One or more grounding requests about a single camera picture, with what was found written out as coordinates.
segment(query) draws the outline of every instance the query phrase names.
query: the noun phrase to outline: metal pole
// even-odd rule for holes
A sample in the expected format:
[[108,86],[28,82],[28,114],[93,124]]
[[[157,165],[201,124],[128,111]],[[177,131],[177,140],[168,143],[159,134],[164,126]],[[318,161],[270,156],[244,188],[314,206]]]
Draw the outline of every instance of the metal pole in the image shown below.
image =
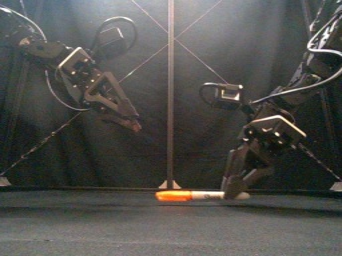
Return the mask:
[[173,188],[175,1],[168,0],[167,189]]

